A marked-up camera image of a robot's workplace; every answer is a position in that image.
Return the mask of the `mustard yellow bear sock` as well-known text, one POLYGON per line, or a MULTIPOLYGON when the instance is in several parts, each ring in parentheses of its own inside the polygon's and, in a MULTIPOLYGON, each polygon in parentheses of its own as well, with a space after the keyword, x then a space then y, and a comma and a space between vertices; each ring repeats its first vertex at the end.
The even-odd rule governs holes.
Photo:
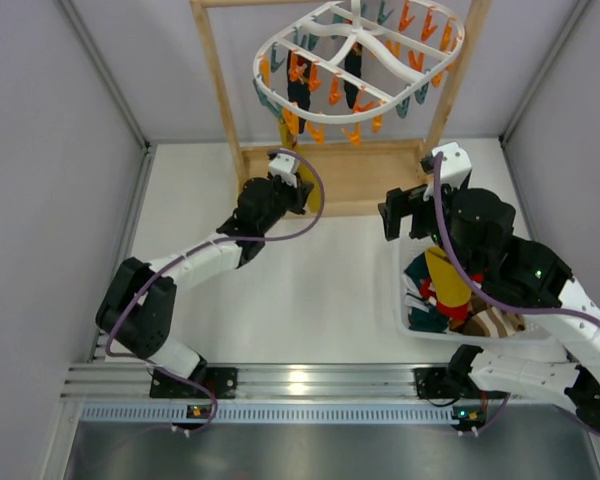
POLYGON ((472 292, 446 253, 439 247, 430 247, 425 251, 425 258, 437 301, 449 308, 467 305, 472 292))

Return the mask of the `red sock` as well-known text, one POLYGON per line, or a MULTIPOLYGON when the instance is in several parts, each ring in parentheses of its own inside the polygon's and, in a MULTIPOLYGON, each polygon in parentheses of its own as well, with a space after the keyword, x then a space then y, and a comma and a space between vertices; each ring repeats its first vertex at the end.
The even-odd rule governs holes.
POLYGON ((472 290, 457 274, 436 274, 423 280, 419 287, 422 299, 442 316, 464 322, 469 316, 472 290))

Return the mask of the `teal green sock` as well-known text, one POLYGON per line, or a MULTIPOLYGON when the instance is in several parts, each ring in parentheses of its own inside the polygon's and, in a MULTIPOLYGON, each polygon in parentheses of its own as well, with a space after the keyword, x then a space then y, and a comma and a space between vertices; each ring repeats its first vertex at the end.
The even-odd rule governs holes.
POLYGON ((430 279, 425 254, 416 256, 403 271, 407 293, 417 298, 427 300, 430 297, 429 289, 424 287, 430 279))

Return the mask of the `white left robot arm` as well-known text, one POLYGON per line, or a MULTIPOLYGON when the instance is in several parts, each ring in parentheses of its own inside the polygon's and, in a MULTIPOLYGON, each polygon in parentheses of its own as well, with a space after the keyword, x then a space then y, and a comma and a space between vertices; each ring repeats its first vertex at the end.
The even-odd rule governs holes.
POLYGON ((248 180, 231 215, 201 243, 180 253, 143 262, 124 260, 97 310, 95 323, 127 354, 166 377, 206 393, 206 359, 171 334, 176 296, 207 280, 247 265, 268 242, 269 230, 286 214, 303 215, 321 179, 294 184, 269 174, 248 180))

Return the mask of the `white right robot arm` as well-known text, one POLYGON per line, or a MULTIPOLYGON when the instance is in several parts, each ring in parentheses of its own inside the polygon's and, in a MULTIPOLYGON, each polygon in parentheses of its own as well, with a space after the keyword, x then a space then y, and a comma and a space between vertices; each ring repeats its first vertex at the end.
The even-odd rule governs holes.
POLYGON ((530 397, 600 435, 600 309, 555 252, 515 234, 515 209, 446 185, 391 190, 379 213, 389 240, 411 222, 397 318, 408 334, 454 345, 453 396, 530 397))

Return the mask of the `wooden hanger stand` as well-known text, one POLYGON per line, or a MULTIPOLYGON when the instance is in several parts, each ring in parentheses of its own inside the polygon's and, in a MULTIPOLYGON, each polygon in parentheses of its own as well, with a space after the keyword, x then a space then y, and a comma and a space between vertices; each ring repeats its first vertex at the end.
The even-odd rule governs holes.
MULTIPOLYGON (((257 111, 264 115, 265 124, 275 130, 274 146, 306 159, 300 168, 304 180, 322 180, 324 192, 310 194, 309 212, 326 216, 372 215, 389 190, 430 182, 430 176, 420 167, 420 159, 437 147, 443 137, 490 8, 487 1, 474 1, 465 16, 454 12, 464 23, 466 35, 452 71, 440 87, 430 90, 424 104, 413 105, 404 119, 396 115, 387 117, 378 134, 363 132, 359 145, 346 142, 341 133, 328 137, 322 145, 307 136, 294 139, 281 122, 260 105, 256 95, 257 111)), ((284 28, 269 30, 264 43, 284 28)), ((252 65, 259 48, 248 58, 245 78, 252 87, 252 65)))

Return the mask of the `white round clip hanger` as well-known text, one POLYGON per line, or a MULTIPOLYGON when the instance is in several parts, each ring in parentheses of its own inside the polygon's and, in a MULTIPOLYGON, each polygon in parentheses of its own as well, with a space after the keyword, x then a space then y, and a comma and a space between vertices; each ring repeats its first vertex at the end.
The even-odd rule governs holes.
POLYGON ((465 25, 435 1, 329 1, 274 34, 253 60, 258 101, 292 138, 359 145, 441 86, 465 25))

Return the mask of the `brown striped sock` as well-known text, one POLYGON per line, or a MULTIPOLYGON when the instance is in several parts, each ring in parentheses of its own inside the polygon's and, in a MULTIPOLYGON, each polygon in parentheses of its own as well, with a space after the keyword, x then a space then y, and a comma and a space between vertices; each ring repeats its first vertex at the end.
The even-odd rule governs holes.
POLYGON ((517 314, 505 312, 479 298, 468 304, 464 320, 451 320, 450 330, 465 336, 506 338, 526 330, 524 319, 517 314))

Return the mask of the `teal sock in basket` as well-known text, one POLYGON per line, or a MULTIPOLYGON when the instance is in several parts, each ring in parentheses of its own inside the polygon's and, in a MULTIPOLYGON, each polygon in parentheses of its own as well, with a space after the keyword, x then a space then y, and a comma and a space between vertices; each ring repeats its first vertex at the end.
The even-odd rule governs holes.
POLYGON ((425 333, 445 333, 449 328, 449 318, 437 309, 423 311, 412 308, 408 314, 409 329, 425 333))

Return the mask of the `navy sock on right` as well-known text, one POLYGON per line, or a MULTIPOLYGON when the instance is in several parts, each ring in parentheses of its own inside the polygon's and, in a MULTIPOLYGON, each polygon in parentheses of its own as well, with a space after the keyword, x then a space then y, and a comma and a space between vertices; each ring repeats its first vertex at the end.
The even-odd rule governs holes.
POLYGON ((296 80, 291 79, 292 52, 287 53, 286 75, 287 75, 287 98, 291 103, 296 103, 299 108, 309 110, 311 105, 311 92, 309 89, 312 62, 302 56, 297 57, 297 66, 301 70, 296 80))

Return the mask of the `navy sock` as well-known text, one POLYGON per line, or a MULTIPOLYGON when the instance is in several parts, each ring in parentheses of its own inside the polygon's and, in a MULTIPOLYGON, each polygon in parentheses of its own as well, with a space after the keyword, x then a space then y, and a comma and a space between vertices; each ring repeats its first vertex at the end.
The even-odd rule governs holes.
MULTIPOLYGON (((360 78, 362 75, 362 53, 363 46, 360 43, 355 42, 344 59, 344 70, 349 75, 356 78, 360 78)), ((345 81, 343 89, 347 106, 353 111, 359 93, 359 87, 349 81, 345 81)))
POLYGON ((309 110, 311 105, 311 92, 309 89, 312 62, 302 56, 297 57, 297 66, 301 70, 296 80, 291 79, 292 52, 287 53, 286 75, 287 75, 287 98, 291 103, 296 103, 299 108, 309 110))

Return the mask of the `white plastic basket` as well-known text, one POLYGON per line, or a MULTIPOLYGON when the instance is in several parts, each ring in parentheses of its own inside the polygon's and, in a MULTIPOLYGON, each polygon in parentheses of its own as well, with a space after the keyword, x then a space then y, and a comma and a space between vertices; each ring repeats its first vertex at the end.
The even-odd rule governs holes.
POLYGON ((432 333, 414 331, 410 329, 408 318, 409 307, 405 303, 407 296, 407 277, 404 275, 405 269, 425 250, 433 246, 433 242, 428 239, 413 240, 408 237, 401 237, 390 243, 392 253, 392 289, 394 296, 393 314, 397 327, 405 336, 446 342, 449 344, 471 344, 483 348, 498 347, 551 347, 558 345, 558 341, 551 336, 545 329, 534 324, 530 320, 525 321, 525 329, 513 335, 497 337, 479 337, 467 336, 459 333, 453 333, 446 330, 444 333, 432 333))

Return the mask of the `navy sock in middle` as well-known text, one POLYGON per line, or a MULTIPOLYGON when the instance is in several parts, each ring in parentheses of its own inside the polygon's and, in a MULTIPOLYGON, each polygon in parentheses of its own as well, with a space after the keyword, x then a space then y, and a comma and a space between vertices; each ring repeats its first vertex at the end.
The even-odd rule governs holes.
MULTIPOLYGON (((362 75, 362 53, 363 46, 360 43, 355 42, 344 59, 344 70, 349 75, 356 78, 360 78, 362 75)), ((345 81, 343 89, 347 106, 353 111, 359 93, 359 87, 349 81, 345 81)))

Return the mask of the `aluminium mounting rail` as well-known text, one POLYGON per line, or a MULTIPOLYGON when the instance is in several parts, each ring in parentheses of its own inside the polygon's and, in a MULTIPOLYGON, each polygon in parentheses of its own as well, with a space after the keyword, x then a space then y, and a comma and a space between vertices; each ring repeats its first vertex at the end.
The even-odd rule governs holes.
MULTIPOLYGON (((238 364, 211 365, 202 386, 233 399, 446 399, 443 364, 238 364)), ((206 394, 136 363, 76 364, 60 398, 92 401, 203 399, 206 394)))

